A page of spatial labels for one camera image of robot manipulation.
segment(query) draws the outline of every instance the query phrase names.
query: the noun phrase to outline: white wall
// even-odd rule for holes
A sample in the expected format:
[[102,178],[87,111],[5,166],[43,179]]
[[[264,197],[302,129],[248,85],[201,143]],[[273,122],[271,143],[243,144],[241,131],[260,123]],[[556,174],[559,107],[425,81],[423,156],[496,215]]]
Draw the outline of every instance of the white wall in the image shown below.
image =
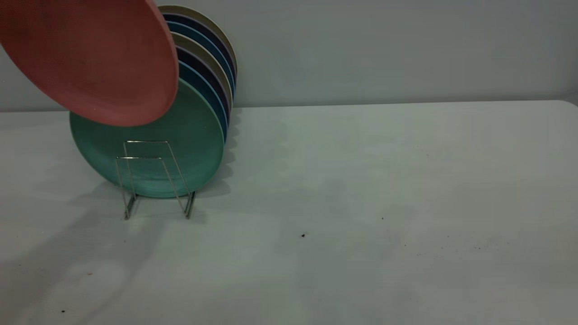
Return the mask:
[[[237,106],[559,98],[578,90],[576,0],[157,0],[205,13]],[[0,109],[51,109],[4,52]]]

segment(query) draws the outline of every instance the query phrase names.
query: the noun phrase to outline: beige plate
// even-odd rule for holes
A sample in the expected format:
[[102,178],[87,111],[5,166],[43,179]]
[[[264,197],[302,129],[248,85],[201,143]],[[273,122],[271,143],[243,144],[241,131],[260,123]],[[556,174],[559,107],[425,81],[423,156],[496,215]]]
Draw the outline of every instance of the beige plate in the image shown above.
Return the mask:
[[229,39],[227,38],[225,33],[221,30],[221,28],[219,28],[219,26],[217,24],[215,24],[214,21],[212,21],[210,18],[204,16],[200,12],[197,12],[195,10],[192,10],[191,8],[187,8],[187,7],[183,7],[183,6],[166,5],[166,6],[159,6],[158,8],[161,11],[161,13],[180,14],[183,16],[187,16],[191,19],[194,19],[194,20],[198,21],[199,23],[207,26],[211,31],[213,31],[215,33],[215,35],[217,35],[221,39],[223,44],[227,47],[227,50],[229,50],[229,53],[231,54],[231,57],[233,58],[233,64],[235,65],[235,71],[238,71],[238,69],[237,69],[237,57],[235,57],[235,52],[233,51],[233,46],[229,42]]
[[227,108],[230,112],[233,103],[233,93],[231,90],[232,88],[229,84],[229,79],[227,79],[227,74],[225,74],[225,70],[223,70],[217,59],[209,51],[207,51],[206,48],[194,40],[175,32],[171,32],[171,35],[173,36],[173,40],[175,41],[176,46],[182,47],[183,49],[189,51],[191,54],[197,56],[217,76],[219,82],[223,85],[225,90],[225,95],[227,96],[228,101]]

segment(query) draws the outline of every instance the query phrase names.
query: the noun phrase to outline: plate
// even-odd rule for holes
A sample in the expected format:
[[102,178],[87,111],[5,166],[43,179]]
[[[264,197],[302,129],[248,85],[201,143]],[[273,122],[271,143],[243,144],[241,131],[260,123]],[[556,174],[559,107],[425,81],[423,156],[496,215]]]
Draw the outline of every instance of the plate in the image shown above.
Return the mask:
[[194,40],[175,32],[171,32],[171,34],[173,35],[173,40],[175,41],[175,45],[178,48],[181,48],[189,52],[191,55],[199,58],[208,67],[209,71],[217,78],[218,82],[221,84],[222,91],[225,93],[227,100],[227,116],[229,116],[231,114],[233,103],[233,93],[231,91],[232,88],[231,85],[229,85],[229,80],[227,79],[225,71],[218,63],[217,59],[215,59],[215,57],[213,57],[209,51],[207,51]]
[[[180,60],[183,56],[180,49],[177,49],[177,55]],[[219,120],[221,129],[223,129],[223,138],[226,141],[229,128],[226,108],[217,91],[203,76],[203,67],[203,63],[198,61],[196,58],[185,58],[184,61],[179,61],[179,75],[181,79],[195,88],[201,96],[207,100],[209,105],[211,105],[215,116],[217,116],[217,119]]]
[[175,44],[152,0],[2,0],[0,41],[46,95],[99,123],[150,123],[177,92]]
[[158,8],[163,16],[165,16],[165,19],[168,21],[174,21],[176,23],[181,23],[189,27],[193,27],[197,31],[207,36],[216,46],[219,47],[223,54],[227,53],[227,60],[229,61],[231,67],[233,67],[235,70],[236,80],[238,67],[235,51],[233,51],[233,46],[231,45],[225,33],[214,21],[202,13],[184,6],[166,5],[159,6]]
[[[160,119],[138,127],[115,127],[70,113],[72,136],[86,161],[106,180],[118,185],[114,159],[124,156],[127,140],[169,141],[189,190],[196,191],[217,172],[223,157],[223,132],[209,103],[183,79],[175,101]],[[129,143],[129,156],[162,157],[178,195],[186,195],[171,154],[164,143]],[[119,161],[123,187],[130,189],[126,161]],[[159,160],[131,160],[135,192],[156,198],[174,197]]]
[[229,63],[225,59],[225,55],[221,53],[218,47],[210,41],[206,36],[201,34],[200,32],[194,30],[193,28],[179,24],[173,23],[172,21],[168,21],[167,24],[169,25],[169,29],[172,32],[181,34],[186,36],[195,42],[198,42],[201,46],[203,46],[207,51],[209,51],[215,59],[217,59],[218,63],[221,65],[225,73],[227,74],[227,79],[229,80],[229,85],[231,86],[231,92],[233,93],[233,97],[235,96],[235,76],[233,75],[233,71],[229,66]]

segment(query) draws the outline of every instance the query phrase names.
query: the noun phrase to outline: red plate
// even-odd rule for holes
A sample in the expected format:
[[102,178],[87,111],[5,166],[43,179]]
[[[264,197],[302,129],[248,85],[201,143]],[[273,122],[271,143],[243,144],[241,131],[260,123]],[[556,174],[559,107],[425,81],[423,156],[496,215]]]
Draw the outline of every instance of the red plate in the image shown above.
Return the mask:
[[150,123],[177,92],[175,44],[152,0],[0,0],[0,42],[40,90],[96,122]]

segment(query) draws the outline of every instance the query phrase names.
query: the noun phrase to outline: green plate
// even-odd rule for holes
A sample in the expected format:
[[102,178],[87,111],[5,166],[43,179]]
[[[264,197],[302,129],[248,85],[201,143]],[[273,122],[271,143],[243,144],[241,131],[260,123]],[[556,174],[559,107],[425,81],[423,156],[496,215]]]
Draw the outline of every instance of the green plate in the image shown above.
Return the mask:
[[[176,99],[160,119],[138,127],[115,127],[70,113],[72,136],[86,161],[118,186],[116,157],[124,156],[128,140],[169,141],[190,191],[200,189],[217,172],[224,150],[223,131],[209,103],[183,79]],[[161,157],[178,195],[187,187],[165,143],[127,143],[129,156]],[[118,161],[123,187],[130,190],[127,160]],[[174,197],[160,160],[129,160],[135,192],[148,197]]]

